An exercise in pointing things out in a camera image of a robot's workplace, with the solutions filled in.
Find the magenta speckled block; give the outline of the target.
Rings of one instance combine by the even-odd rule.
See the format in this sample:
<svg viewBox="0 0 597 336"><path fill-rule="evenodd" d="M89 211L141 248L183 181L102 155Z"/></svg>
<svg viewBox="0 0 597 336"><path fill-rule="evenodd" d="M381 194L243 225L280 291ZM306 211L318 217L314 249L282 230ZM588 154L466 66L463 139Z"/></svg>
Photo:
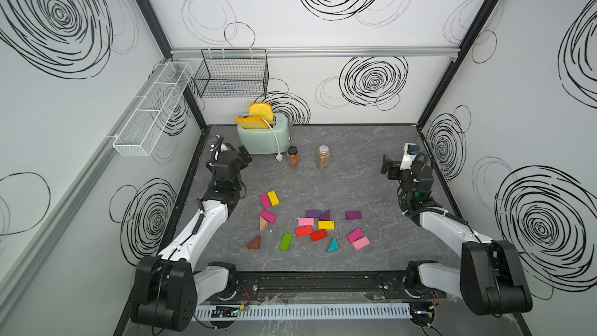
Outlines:
<svg viewBox="0 0 597 336"><path fill-rule="evenodd" d="M261 218L268 223L275 223L277 220L277 216L268 212L267 210L262 211Z"/></svg>

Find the tan triangle block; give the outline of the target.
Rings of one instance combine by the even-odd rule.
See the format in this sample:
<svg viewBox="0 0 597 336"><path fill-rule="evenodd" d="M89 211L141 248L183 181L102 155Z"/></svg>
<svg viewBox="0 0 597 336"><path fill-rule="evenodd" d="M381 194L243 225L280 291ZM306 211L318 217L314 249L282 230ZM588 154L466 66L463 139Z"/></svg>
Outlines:
<svg viewBox="0 0 597 336"><path fill-rule="evenodd" d="M260 218L260 231L263 232L267 229L269 222L263 217Z"/></svg>

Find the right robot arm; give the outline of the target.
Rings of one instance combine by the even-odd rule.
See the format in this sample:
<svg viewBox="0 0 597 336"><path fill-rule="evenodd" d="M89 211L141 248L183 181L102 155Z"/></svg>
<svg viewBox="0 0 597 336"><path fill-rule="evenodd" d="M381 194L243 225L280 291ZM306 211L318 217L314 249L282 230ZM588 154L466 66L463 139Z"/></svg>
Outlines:
<svg viewBox="0 0 597 336"><path fill-rule="evenodd" d="M458 268L429 260L410 262L404 279L407 292L422 296L439 290L460 298L477 315L531 311L532 295L514 245L478 233L433 199L434 177L426 152L409 144L400 161L383 156L380 172L398 182L403 215L460 257Z"/></svg>

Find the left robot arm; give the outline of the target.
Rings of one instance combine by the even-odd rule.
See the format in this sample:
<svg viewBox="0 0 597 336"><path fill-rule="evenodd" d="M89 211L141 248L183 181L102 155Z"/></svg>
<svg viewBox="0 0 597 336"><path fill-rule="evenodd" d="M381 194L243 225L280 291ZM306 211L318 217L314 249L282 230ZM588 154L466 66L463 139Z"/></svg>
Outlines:
<svg viewBox="0 0 597 336"><path fill-rule="evenodd" d="M183 331L197 305L213 296L236 295L234 264L215 261L202 270L196 266L241 199L241 171L252 160L245 146L234 147L222 136L217 138L206 163L211 181L197 200L193 218L167 247L137 264L131 295L133 323L148 326L154 335Z"/></svg>

